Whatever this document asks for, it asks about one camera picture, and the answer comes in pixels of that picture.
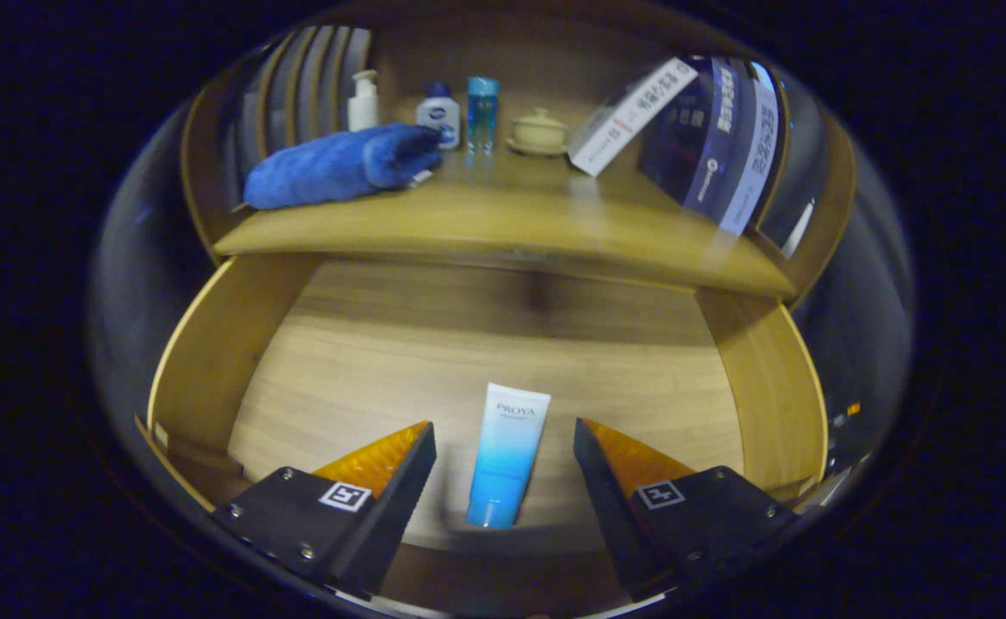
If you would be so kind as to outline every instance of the blue book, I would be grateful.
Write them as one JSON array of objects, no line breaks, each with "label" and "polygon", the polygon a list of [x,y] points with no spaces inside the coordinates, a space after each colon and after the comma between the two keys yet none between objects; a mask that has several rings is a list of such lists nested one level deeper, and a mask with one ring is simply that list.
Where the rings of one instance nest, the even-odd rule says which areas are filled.
[{"label": "blue book", "polygon": [[731,172],[742,114],[741,81],[723,58],[689,62],[699,79],[660,112],[642,152],[641,171],[685,208],[719,222],[719,188]]}]

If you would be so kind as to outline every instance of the tube cap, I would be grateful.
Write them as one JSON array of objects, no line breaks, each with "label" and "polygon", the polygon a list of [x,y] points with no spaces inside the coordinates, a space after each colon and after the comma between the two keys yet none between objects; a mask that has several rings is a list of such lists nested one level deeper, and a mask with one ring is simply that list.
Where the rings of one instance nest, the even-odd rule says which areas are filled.
[{"label": "tube cap", "polygon": [[490,78],[470,78],[469,96],[471,98],[497,98],[500,94],[500,83]]},{"label": "tube cap", "polygon": [[485,528],[510,528],[518,515],[518,503],[522,502],[525,491],[525,481],[494,474],[478,475],[469,491],[465,521]]},{"label": "tube cap", "polygon": [[448,98],[449,86],[445,82],[432,82],[428,85],[428,98]]}]

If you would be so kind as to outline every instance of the white label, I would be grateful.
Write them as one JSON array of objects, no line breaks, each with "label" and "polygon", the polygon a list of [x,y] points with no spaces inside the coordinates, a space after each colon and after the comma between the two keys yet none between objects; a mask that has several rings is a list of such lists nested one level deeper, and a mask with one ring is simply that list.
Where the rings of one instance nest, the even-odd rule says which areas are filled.
[{"label": "white label", "polygon": [[698,71],[678,58],[664,62],[617,106],[603,105],[572,136],[568,157],[590,175],[602,169],[695,78]]},{"label": "white label", "polygon": [[670,481],[658,481],[649,483],[648,486],[639,486],[637,492],[641,493],[641,500],[644,501],[649,510],[665,508],[667,505],[685,501],[683,494]]},{"label": "white label", "polygon": [[751,84],[754,84],[754,133],[747,151],[747,164],[743,165],[739,184],[720,219],[720,228],[735,235],[743,231],[763,195],[763,186],[774,161],[775,145],[779,141],[779,101],[765,86],[758,82]]},{"label": "white label", "polygon": [[328,488],[327,492],[323,493],[323,496],[319,498],[319,502],[325,505],[333,506],[336,509],[342,510],[360,510],[365,499],[372,494],[373,491],[369,488],[362,488],[361,486],[354,486],[352,483],[343,483],[339,481],[335,483],[334,486]]}]

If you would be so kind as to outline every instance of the blue cosmetic tube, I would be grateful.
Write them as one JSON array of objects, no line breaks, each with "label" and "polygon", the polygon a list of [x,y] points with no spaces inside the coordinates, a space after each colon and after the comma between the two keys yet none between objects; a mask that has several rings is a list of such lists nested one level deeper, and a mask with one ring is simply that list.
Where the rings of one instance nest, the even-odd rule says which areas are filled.
[{"label": "blue cosmetic tube", "polygon": [[514,524],[551,399],[547,393],[488,383],[477,469],[465,512],[469,524],[485,528]]}]

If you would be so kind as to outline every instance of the folded towel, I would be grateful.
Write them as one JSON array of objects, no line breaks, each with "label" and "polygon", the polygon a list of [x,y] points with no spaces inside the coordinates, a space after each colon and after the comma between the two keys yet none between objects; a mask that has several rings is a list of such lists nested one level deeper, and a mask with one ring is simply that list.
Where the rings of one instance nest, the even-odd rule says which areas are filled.
[{"label": "folded towel", "polygon": [[246,177],[243,199],[255,208],[280,208],[405,187],[441,163],[440,140],[436,129],[401,123],[333,133],[260,163]]}]

